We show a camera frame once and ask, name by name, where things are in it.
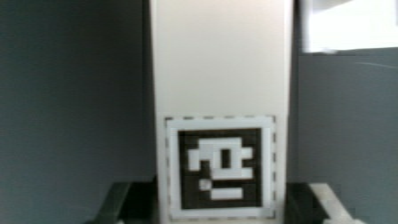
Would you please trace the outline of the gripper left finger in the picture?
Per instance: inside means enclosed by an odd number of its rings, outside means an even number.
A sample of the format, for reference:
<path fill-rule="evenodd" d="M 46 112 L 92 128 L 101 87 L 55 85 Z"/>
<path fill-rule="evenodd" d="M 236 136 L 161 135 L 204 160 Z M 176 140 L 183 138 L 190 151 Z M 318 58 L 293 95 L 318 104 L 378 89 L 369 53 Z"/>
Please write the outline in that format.
<path fill-rule="evenodd" d="M 112 184 L 87 224 L 158 224 L 156 180 Z"/>

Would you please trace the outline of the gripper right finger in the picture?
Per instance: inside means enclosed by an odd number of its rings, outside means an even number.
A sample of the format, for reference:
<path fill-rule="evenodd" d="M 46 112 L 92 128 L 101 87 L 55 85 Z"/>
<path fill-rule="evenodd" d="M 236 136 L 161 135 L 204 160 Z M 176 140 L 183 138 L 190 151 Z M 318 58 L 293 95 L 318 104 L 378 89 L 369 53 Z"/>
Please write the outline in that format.
<path fill-rule="evenodd" d="M 325 183 L 286 184 L 284 224 L 366 224 L 352 217 Z"/>

